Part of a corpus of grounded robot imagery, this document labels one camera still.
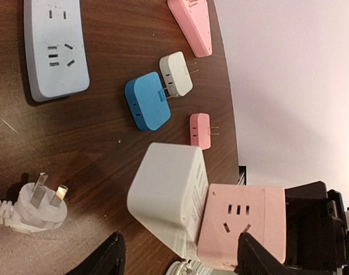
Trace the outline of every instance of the power adapter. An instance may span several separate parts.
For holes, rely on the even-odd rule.
[[[170,119],[167,98],[156,72],[129,81],[125,97],[136,126],[142,131],[156,131]]]
[[[193,84],[183,52],[162,57],[159,67],[171,97],[185,96]]]
[[[234,271],[241,233],[250,233],[280,263],[286,256],[285,190],[211,184],[197,255],[205,266]]]
[[[213,46],[207,0],[168,0],[168,6],[195,56],[211,56]]]
[[[128,210],[162,243],[198,261],[208,178],[200,147],[152,143],[128,194]]]
[[[210,116],[207,113],[193,113],[190,117],[191,145],[199,146],[203,150],[209,149],[211,136],[219,135],[211,133],[212,128],[218,128],[218,126],[210,126]]]
[[[44,186],[46,180],[47,175],[40,173],[36,183],[25,184],[14,206],[0,201],[0,224],[26,234],[60,227],[68,213],[64,202],[68,188],[53,191]]]
[[[88,89],[79,0],[25,0],[25,48],[37,102]]]

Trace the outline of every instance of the white cube adapter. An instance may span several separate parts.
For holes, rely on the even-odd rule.
[[[183,52],[162,57],[159,67],[171,97],[185,96],[193,84]]]
[[[88,89],[79,0],[25,0],[26,60],[37,102]]]
[[[129,190],[128,209],[178,256],[198,261],[208,185],[200,147],[152,143]]]

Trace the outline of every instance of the white power plug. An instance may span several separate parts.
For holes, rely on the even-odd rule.
[[[208,185],[200,147],[152,143],[129,190],[128,209],[178,256],[198,261]]]
[[[68,213],[64,202],[68,188],[59,186],[55,192],[44,186],[46,179],[40,173],[36,183],[25,184],[14,206],[0,201],[0,224],[26,234],[60,227]]]
[[[35,101],[88,89],[80,0],[25,0],[25,45]]]
[[[192,90],[193,84],[183,52],[162,57],[159,67],[171,97],[185,96]]]

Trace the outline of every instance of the pink plug adapter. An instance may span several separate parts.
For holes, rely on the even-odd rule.
[[[191,145],[199,146],[206,150],[211,147],[211,135],[219,135],[211,133],[210,116],[207,113],[193,113],[190,117],[190,133]]]
[[[207,0],[168,0],[168,6],[195,56],[211,56],[213,46]]]
[[[211,268],[234,271],[242,232],[250,233],[284,263],[286,210],[283,188],[210,185],[197,248],[200,261]]]

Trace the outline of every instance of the wooden table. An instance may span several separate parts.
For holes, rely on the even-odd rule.
[[[126,195],[151,142],[189,144],[189,116],[211,115],[220,135],[204,152],[210,182],[236,183],[231,89],[213,0],[214,54],[196,59],[164,0],[82,0],[91,85],[46,104],[32,101],[23,41],[23,0],[0,0],[0,198],[15,201],[39,172],[65,184],[69,214],[60,229],[23,235],[0,226],[0,274],[64,274],[114,231],[127,245],[127,275],[163,274],[176,256],[131,217]],[[140,132],[124,98],[132,78],[159,72],[160,57],[182,50],[197,62],[194,89],[169,101],[172,118]]]

